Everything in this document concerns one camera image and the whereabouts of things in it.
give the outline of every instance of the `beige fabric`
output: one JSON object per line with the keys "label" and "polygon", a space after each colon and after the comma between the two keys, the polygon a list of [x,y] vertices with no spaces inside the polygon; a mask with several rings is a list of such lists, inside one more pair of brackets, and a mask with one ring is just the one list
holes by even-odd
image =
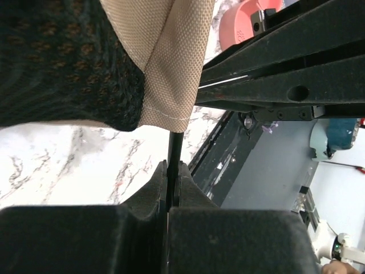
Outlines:
{"label": "beige fabric", "polygon": [[140,126],[186,130],[196,100],[215,0],[100,0],[144,71]]}

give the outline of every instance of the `white stitching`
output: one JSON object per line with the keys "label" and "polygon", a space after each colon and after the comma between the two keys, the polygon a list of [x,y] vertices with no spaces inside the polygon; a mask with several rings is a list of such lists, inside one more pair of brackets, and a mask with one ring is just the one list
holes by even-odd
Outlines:
{"label": "white stitching", "polygon": [[189,119],[190,119],[190,116],[189,116],[189,117],[186,117],[186,118],[174,118],[174,117],[170,117],[170,116],[169,116],[169,115],[167,115],[167,114],[164,114],[162,111],[157,110],[157,109],[155,109],[155,108],[147,107],[147,106],[145,106],[145,108],[147,108],[147,109],[149,109],[149,110],[157,111],[157,112],[159,112],[160,114],[162,114],[162,115],[164,115],[164,116],[166,116],[166,117],[168,117],[169,119],[172,119],[172,120],[185,121],[185,120],[189,120]]}

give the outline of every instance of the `black mesh fabric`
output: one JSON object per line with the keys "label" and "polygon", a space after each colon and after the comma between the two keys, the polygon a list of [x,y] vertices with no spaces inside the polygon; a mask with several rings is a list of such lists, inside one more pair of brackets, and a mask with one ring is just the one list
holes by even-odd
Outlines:
{"label": "black mesh fabric", "polygon": [[87,119],[132,131],[143,86],[99,0],[0,0],[0,127]]}

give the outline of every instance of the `marble pattern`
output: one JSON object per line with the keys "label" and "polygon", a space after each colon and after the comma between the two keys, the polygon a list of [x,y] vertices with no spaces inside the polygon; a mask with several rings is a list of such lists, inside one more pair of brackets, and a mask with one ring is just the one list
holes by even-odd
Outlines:
{"label": "marble pattern", "polygon": [[[216,0],[205,62],[221,49],[222,14],[238,0]],[[222,110],[195,107],[181,159],[189,163]],[[116,204],[133,195],[167,158],[169,132],[24,124],[0,130],[0,207],[20,204]]]}

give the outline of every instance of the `gray floor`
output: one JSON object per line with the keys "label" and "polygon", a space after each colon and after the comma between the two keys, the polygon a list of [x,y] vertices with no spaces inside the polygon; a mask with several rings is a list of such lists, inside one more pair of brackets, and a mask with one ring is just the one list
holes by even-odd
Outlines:
{"label": "gray floor", "polygon": [[237,176],[222,208],[291,210],[317,163],[309,140],[314,122],[281,122],[264,133]]}

